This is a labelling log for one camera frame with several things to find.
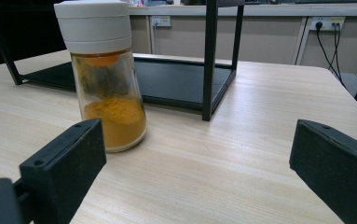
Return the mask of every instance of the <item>light wood tabletop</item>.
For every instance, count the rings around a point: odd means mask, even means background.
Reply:
[[[69,60],[60,51],[17,66]],[[289,168],[298,119],[357,139],[357,103],[329,71],[239,62],[210,122],[164,106],[145,112],[144,140],[107,154],[72,223],[341,223]],[[0,177],[19,179],[23,161],[79,121],[75,92],[15,86],[0,65]]]

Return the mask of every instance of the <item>desk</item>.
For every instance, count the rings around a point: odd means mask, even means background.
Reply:
[[[20,70],[69,61],[66,51],[18,62]],[[137,147],[107,154],[72,223],[340,223],[289,168],[298,119],[357,139],[357,103],[322,68],[239,62],[211,122],[145,106]],[[0,177],[80,121],[76,94],[15,86],[0,65]]]

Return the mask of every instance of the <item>yellow powder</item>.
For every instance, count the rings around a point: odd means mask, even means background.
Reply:
[[[105,147],[124,149],[145,131],[146,118],[138,99],[109,98],[85,105],[84,119],[101,118]]]

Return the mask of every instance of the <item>power socket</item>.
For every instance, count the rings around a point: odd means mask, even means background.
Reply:
[[[335,31],[337,25],[340,27],[339,30],[341,30],[343,28],[344,20],[345,17],[314,17],[312,18],[312,23],[309,29],[316,31],[317,27],[315,24],[320,21],[323,23],[320,31]]]
[[[152,26],[172,26],[170,16],[151,16]]]

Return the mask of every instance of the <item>glass jar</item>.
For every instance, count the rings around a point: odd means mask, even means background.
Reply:
[[[130,49],[129,4],[70,1],[55,12],[71,52],[82,119],[102,119],[107,152],[138,144],[146,117]]]

